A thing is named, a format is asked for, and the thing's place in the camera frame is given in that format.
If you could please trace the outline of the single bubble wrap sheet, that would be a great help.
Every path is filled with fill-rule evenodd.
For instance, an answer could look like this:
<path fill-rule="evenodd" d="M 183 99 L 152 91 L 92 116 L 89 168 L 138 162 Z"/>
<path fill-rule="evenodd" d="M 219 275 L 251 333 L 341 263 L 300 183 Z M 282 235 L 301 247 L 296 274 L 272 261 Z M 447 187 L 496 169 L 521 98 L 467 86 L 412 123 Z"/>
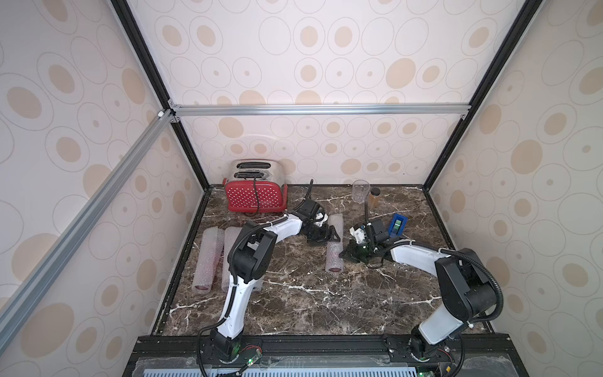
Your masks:
<path fill-rule="evenodd" d="M 215 279 L 216 269 L 224 250 L 225 231 L 218 227 L 205 229 L 199 245 L 196 270 L 193 274 L 193 291 L 198 295 L 206 295 Z"/>

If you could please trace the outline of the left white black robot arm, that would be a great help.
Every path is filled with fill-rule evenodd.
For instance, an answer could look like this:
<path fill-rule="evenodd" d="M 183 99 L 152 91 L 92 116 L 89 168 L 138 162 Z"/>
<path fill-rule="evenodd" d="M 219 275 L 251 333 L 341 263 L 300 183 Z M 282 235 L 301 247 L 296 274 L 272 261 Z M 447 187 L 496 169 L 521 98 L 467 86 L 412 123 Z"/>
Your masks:
<path fill-rule="evenodd" d="M 244 316 L 253 288 L 265 275 L 277 243 L 299 234 L 313 247 L 339 242 L 336 227 L 328 223 L 329 216 L 322 205 L 312 199 L 313 183 L 297 207 L 276 220 L 263 224 L 247 222 L 234 245 L 229 263 L 229 290 L 219 321 L 199 331 L 210 333 L 210 345 L 222 361 L 235 361 L 241 348 Z"/>

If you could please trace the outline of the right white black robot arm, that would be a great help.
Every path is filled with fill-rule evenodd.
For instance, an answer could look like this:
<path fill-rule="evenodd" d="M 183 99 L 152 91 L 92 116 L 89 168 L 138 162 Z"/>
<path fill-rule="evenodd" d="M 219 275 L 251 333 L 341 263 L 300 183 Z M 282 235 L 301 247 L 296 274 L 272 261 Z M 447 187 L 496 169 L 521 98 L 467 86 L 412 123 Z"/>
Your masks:
<path fill-rule="evenodd" d="M 411 331 L 408 348 L 416 361 L 428 361 L 445 340 L 502 313 L 502 287 L 473 250 L 434 249 L 392 236 L 381 220 L 369 218 L 368 204 L 364 204 L 364 222 L 350 229 L 350 234 L 352 240 L 340 254 L 342 258 L 374 269 L 388 260 L 437 278 L 441 305 Z"/>

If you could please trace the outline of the blue tape dispenser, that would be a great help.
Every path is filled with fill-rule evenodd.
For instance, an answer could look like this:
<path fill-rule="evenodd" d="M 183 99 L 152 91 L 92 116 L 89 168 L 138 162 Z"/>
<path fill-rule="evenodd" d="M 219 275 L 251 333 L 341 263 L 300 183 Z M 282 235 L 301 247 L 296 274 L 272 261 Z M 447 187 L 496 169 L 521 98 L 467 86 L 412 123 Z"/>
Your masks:
<path fill-rule="evenodd" d="M 390 224 L 388 233 L 390 237 L 401 237 L 404 234 L 408 218 L 400 214 L 394 214 Z"/>

